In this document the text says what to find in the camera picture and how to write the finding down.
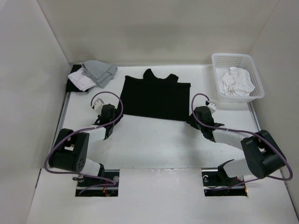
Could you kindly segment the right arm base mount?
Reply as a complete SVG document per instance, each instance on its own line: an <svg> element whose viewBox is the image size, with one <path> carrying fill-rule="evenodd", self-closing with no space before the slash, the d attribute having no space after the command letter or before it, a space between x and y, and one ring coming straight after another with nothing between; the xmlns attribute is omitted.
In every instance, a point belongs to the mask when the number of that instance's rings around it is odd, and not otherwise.
<svg viewBox="0 0 299 224"><path fill-rule="evenodd" d="M205 196L247 196L245 184L235 186L244 181L241 177L228 177L224 171L224 165L231 162L229 160L217 168L207 168L201 171Z"/></svg>

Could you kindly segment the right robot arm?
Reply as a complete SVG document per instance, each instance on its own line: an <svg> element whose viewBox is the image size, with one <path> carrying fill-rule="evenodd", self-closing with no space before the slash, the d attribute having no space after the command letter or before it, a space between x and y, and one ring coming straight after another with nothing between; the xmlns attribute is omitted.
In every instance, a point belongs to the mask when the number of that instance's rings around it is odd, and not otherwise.
<svg viewBox="0 0 299 224"><path fill-rule="evenodd" d="M236 131L215 123L210 108L196 107L187 123L200 130L204 138L215 143L223 143L243 151L244 159L228 160L218 166L217 180L229 184L234 177L253 175L257 179L269 177L286 166L286 158L274 139L265 130L257 133Z"/></svg>

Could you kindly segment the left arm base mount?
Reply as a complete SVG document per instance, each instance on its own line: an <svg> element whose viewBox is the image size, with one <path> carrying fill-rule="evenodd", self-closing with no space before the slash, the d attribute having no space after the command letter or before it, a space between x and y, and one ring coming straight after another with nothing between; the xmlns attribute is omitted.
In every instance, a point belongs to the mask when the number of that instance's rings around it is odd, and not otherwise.
<svg viewBox="0 0 299 224"><path fill-rule="evenodd" d="M104 178L96 179L86 176L76 176L76 197L117 197L120 183L120 170L105 170Z"/></svg>

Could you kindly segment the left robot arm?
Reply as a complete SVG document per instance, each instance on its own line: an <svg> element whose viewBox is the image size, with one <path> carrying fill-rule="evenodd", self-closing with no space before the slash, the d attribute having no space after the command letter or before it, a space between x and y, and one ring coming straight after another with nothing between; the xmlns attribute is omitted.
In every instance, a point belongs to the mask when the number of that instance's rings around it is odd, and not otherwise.
<svg viewBox="0 0 299 224"><path fill-rule="evenodd" d="M122 117L123 107L106 104L91 127L61 129L45 165L63 170L63 174L84 175L94 186L102 185L106 179L104 165L88 159L87 152L98 141L107 140Z"/></svg>

